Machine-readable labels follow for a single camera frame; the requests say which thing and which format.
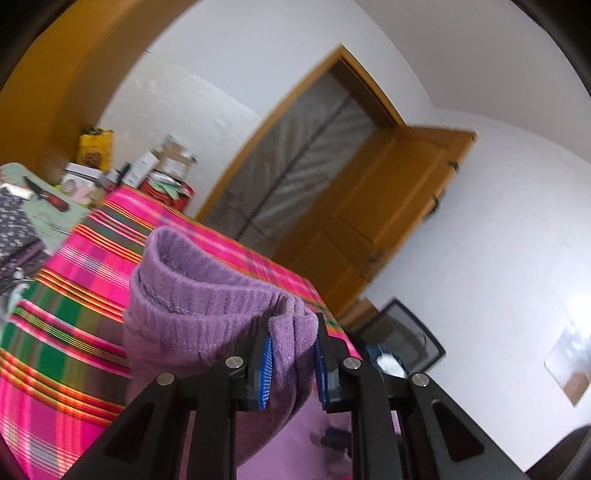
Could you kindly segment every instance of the door hinge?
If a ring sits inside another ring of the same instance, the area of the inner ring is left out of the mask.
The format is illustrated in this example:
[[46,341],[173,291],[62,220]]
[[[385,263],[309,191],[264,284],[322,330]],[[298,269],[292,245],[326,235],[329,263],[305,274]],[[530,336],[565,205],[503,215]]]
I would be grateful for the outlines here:
[[437,195],[433,195],[433,208],[429,210],[428,214],[425,215],[425,220],[431,218],[433,215],[437,213],[440,204],[441,201],[439,200],[439,197],[437,197]]
[[378,248],[372,255],[369,257],[368,264],[365,267],[366,271],[371,271],[376,265],[378,265],[384,256],[386,255],[386,250],[383,248]]

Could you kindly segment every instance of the wooden archway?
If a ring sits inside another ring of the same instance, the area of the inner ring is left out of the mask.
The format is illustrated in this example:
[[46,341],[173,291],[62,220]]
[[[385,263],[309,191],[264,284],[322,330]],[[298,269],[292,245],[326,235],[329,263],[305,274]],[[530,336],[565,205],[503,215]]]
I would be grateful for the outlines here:
[[59,180],[142,52],[196,0],[77,0],[31,45],[0,92],[0,164]]

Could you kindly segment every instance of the red knife handle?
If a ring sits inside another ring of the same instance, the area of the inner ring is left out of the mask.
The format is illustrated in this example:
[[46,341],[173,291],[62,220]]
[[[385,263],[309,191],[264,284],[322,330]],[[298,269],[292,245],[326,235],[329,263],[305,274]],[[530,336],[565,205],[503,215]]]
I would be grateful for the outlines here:
[[52,193],[43,192],[43,198],[51,203],[60,212],[67,212],[70,209],[70,205],[65,200],[53,195]]

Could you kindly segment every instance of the green cloth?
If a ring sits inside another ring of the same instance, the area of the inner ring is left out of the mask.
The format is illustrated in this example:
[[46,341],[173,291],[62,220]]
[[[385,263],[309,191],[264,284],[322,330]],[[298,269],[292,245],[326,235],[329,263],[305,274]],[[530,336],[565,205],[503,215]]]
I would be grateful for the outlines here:
[[89,210],[44,182],[20,163],[7,163],[0,167],[0,183],[11,183],[28,189],[22,179],[24,176],[29,177],[41,188],[57,195],[70,205],[67,212],[60,212],[48,201],[37,198],[37,195],[31,197],[31,200],[22,203],[21,208],[27,214],[33,227],[35,227],[39,238],[45,243],[46,251],[54,253],[66,239],[68,232],[88,215]]

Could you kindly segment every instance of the red container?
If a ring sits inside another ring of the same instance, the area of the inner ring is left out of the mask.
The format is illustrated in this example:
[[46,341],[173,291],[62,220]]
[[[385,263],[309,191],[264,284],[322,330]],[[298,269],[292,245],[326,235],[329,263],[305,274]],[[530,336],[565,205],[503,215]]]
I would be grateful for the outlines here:
[[148,179],[145,179],[142,182],[142,185],[139,186],[139,190],[141,192],[144,192],[146,195],[149,195],[154,200],[158,200],[159,202],[162,202],[163,204],[183,213],[185,208],[187,208],[187,205],[191,201],[191,198],[193,198],[193,194],[195,193],[194,190],[185,182],[183,182],[183,187],[189,194],[179,195],[178,200],[173,200],[173,198],[169,195],[166,195],[165,193],[160,193],[158,190],[153,189],[150,186],[150,181]]

